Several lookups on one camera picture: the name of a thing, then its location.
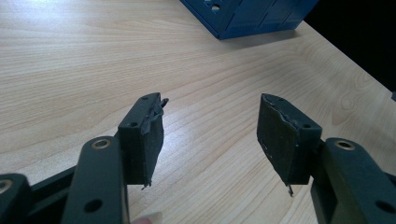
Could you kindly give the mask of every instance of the round hole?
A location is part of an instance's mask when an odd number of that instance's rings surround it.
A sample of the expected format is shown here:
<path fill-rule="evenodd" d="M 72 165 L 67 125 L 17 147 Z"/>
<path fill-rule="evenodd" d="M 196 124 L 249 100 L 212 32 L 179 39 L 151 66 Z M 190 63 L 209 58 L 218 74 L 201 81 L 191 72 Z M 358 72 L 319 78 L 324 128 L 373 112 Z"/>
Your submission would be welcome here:
<path fill-rule="evenodd" d="M 4 179 L 0 180 L 0 194 L 6 192 L 8 189 L 10 189 L 12 186 L 12 180 L 10 179 Z"/>
<path fill-rule="evenodd" d="M 136 126 L 136 125 L 137 125 L 136 122 L 132 122 L 132 123 L 129 123 L 129 124 L 128 124 L 128 126 L 130 126 L 130 127 L 134 127 L 134 126 Z"/>
<path fill-rule="evenodd" d="M 348 143 L 346 141 L 336 141 L 335 145 L 340 147 L 340 148 L 342 148 L 342 149 L 345 149 L 345 150 L 353 150 L 353 149 L 355 149 L 355 146 L 353 146 L 352 144 L 350 144 L 350 143 Z"/>
<path fill-rule="evenodd" d="M 216 13 L 216 14 L 219 13 L 219 11 L 220 11 L 220 6 L 219 6 L 218 4 L 213 5 L 212 11 L 213 11 L 214 13 Z"/>
<path fill-rule="evenodd" d="M 105 147 L 110 146 L 110 140 L 107 139 L 99 139 L 97 141 L 95 141 L 94 143 L 92 143 L 92 147 L 94 149 L 102 149 Z"/>
<path fill-rule="evenodd" d="M 102 207 L 102 201 L 99 199 L 92 200 L 85 204 L 84 211 L 86 213 L 93 213 L 99 210 Z"/>
<path fill-rule="evenodd" d="M 396 213 L 396 209 L 389 203 L 382 202 L 382 201 L 376 201 L 375 205 L 379 207 L 382 211 L 387 212 L 387 213 Z"/>

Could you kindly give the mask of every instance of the blue plastic box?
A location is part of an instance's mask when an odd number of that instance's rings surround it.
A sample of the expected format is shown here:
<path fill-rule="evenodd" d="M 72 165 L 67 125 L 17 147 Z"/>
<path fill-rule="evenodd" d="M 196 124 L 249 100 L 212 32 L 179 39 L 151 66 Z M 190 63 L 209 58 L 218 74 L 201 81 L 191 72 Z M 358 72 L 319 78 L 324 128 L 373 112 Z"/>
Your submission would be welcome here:
<path fill-rule="evenodd" d="M 180 0 L 218 39 L 295 29 L 318 0 Z"/>

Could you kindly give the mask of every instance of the wood grain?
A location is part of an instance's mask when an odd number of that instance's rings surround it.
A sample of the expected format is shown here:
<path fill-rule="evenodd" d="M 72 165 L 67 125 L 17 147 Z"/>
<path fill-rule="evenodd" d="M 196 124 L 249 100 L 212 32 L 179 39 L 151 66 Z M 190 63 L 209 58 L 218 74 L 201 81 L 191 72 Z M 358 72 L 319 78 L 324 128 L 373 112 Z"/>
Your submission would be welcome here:
<path fill-rule="evenodd" d="M 177 0 L 0 2 L 0 173 L 34 184 L 75 165 L 155 91 L 165 142 L 153 186 L 129 187 L 132 219 L 316 223 L 310 187 L 291 198 L 257 142 L 262 92 L 396 175 L 390 92 L 304 22 L 218 41 Z"/>

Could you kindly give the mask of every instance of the black plastic part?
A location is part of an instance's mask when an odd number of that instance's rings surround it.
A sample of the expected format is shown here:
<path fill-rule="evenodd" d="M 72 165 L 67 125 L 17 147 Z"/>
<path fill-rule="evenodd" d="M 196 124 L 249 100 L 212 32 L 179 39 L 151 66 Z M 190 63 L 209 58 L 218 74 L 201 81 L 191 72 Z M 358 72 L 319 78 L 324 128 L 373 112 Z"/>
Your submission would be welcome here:
<path fill-rule="evenodd" d="M 391 174 L 387 174 L 387 173 L 385 173 L 385 174 L 389 178 L 390 182 L 392 182 L 393 186 L 396 188 L 396 176 L 391 175 Z"/>
<path fill-rule="evenodd" d="M 319 224 L 331 223 L 337 205 L 337 198 L 332 188 L 325 188 L 316 180 L 311 188 L 312 202 Z"/>
<path fill-rule="evenodd" d="M 75 166 L 32 186 L 34 205 L 25 223 L 60 223 Z"/>
<path fill-rule="evenodd" d="M 331 223 L 395 223 L 396 188 L 363 147 L 329 138 L 321 159 L 337 198 Z"/>
<path fill-rule="evenodd" d="M 78 159 L 62 223 L 129 223 L 119 140 L 87 142 Z"/>
<path fill-rule="evenodd" d="M 0 224 L 22 223 L 33 203 L 26 176 L 0 175 Z"/>
<path fill-rule="evenodd" d="M 151 178 L 163 147 L 163 107 L 156 92 L 141 97 L 120 123 L 124 177 L 128 185 L 151 185 Z"/>
<path fill-rule="evenodd" d="M 287 185 L 309 181 L 308 161 L 321 140 L 321 127 L 283 98 L 262 94 L 257 137 Z"/>

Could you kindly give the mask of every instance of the table surface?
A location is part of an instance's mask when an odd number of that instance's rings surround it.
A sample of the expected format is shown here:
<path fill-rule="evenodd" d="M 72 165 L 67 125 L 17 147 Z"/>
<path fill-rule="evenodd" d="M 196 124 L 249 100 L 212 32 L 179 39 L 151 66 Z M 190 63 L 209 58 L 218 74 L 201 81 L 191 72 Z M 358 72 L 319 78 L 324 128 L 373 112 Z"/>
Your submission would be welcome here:
<path fill-rule="evenodd" d="M 310 186 L 291 198 L 257 142 L 262 92 L 396 175 L 390 92 L 304 22 L 219 41 L 177 0 L 1 1 L 0 173 L 34 184 L 75 165 L 155 91 L 165 140 L 152 187 L 128 188 L 131 219 L 316 223 Z"/>

